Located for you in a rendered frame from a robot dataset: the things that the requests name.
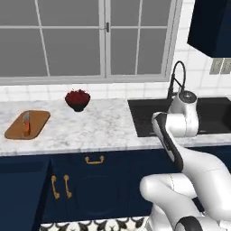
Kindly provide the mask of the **narrow navy cupboard door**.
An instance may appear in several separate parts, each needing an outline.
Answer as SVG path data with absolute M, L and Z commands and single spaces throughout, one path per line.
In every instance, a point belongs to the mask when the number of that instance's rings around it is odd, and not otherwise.
M 62 206 L 61 198 L 55 199 L 53 196 L 52 186 L 51 186 L 51 176 L 49 178 L 47 196 L 46 196 L 44 211 L 42 215 L 43 223 L 53 223 L 53 222 L 58 222 L 60 220 L 60 208 Z M 58 183 L 58 179 L 56 179 L 55 188 L 56 191 L 59 192 L 57 183 Z

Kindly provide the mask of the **navy wall cupboard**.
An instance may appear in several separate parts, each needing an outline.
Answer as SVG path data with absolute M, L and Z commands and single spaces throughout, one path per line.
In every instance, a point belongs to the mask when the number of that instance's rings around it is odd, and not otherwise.
M 210 58 L 231 58 L 231 0 L 195 0 L 187 44 Z

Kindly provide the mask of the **brown wooden cutting board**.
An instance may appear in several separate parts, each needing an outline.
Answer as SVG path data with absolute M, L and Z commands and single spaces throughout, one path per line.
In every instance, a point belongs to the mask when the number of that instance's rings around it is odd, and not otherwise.
M 29 131 L 25 132 L 25 120 L 28 116 Z M 23 111 L 5 131 L 5 138 L 12 140 L 32 140 L 41 132 L 42 128 L 48 122 L 51 113 L 44 110 Z

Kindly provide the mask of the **wide navy cupboard door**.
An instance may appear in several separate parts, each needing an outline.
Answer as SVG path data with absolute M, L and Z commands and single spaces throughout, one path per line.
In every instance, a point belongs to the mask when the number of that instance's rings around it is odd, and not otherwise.
M 70 172 L 70 199 L 65 199 L 68 219 L 94 220 L 125 217 L 128 212 L 128 185 L 119 173 Z

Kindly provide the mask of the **navy drawer front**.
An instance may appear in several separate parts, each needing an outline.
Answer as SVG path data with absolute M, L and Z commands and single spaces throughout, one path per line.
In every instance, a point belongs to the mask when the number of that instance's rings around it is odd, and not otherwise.
M 88 156 L 91 161 L 98 161 L 99 157 L 103 155 L 105 160 L 102 164 L 86 164 L 85 157 Z M 126 165 L 129 158 L 125 152 L 74 152 L 74 153 L 59 153 L 51 156 L 51 162 L 56 170 L 74 170 L 86 168 L 119 168 Z

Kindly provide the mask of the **grey wall socket plate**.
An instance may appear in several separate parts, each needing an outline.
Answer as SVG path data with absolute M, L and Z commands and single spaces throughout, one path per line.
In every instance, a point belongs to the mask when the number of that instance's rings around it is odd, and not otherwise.
M 222 66 L 223 59 L 222 58 L 214 58 L 210 68 L 210 75 L 217 75 L 220 72 Z
M 230 74 L 231 73 L 231 58 L 225 58 L 224 59 L 221 73 L 222 74 Z

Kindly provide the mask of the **navy pulled-out drawer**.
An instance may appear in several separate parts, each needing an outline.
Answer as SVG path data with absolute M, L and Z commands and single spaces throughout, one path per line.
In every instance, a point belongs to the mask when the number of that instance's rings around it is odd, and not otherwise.
M 39 231 L 50 173 L 48 157 L 0 158 L 0 231 Z

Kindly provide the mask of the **orange-handled knife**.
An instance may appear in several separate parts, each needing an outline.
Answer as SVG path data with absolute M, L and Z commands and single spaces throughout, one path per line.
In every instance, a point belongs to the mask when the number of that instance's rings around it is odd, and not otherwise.
M 23 116 L 23 135 L 28 136 L 30 131 L 30 112 L 26 112 Z

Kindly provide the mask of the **grey framed window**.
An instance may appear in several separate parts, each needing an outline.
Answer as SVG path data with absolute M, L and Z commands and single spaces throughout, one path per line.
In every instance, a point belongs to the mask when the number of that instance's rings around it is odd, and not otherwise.
M 164 82 L 181 6 L 182 0 L 0 0 L 0 86 Z

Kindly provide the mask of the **black curved tap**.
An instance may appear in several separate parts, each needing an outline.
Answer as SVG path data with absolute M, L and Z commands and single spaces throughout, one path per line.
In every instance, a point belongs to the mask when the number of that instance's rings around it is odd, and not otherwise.
M 179 64 L 182 66 L 182 69 L 183 69 L 183 82 L 182 83 L 180 83 L 175 77 L 176 68 L 177 68 L 177 66 Z M 177 95 L 177 93 L 173 91 L 173 85 L 174 85 L 175 82 L 179 85 L 180 92 L 184 91 L 185 82 L 186 82 L 186 68 L 185 68 L 185 64 L 181 60 L 178 60 L 174 64 L 173 71 L 171 73 L 171 81 L 170 81 L 170 85 L 169 85 L 169 88 L 168 88 L 168 94 L 167 94 L 167 99 L 168 100 L 170 100 L 173 96 Z

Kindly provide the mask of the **dark bowl of red fruit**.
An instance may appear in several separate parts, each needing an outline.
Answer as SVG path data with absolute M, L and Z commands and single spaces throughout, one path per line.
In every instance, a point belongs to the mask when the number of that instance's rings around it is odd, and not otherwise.
M 88 105 L 90 94 L 84 90 L 71 90 L 66 96 L 65 101 L 75 112 L 81 112 Z

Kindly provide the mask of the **navy cupboard under sink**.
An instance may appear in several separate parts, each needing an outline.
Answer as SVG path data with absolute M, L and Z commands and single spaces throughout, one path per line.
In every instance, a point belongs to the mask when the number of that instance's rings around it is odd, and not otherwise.
M 231 146 L 190 147 L 190 149 L 216 155 L 231 172 Z M 139 185 L 142 177 L 160 173 L 179 173 L 180 171 L 163 149 L 138 151 L 133 158 L 128 213 L 131 217 L 149 216 L 152 203 L 141 196 Z

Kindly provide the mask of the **black sink basin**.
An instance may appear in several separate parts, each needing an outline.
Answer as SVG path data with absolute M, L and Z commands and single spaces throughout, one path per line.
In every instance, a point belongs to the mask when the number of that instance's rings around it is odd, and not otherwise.
M 138 137 L 155 136 L 152 114 L 167 112 L 167 99 L 129 100 L 128 105 Z M 227 97 L 200 97 L 197 103 L 199 134 L 231 134 L 231 101 Z

